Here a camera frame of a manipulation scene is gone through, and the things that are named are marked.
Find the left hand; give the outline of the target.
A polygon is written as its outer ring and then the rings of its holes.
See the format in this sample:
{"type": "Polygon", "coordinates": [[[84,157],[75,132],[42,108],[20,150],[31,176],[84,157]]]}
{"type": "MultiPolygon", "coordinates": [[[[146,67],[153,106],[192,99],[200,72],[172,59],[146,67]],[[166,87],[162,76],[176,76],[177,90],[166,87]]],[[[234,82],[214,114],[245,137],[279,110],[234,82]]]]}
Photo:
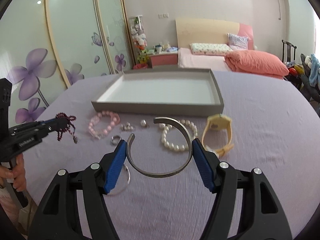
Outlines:
{"type": "Polygon", "coordinates": [[[16,157],[16,166],[12,170],[9,170],[4,166],[1,166],[0,169],[1,187],[5,186],[5,179],[13,179],[13,188],[18,192],[26,189],[27,181],[25,178],[24,158],[22,153],[16,157]]]}

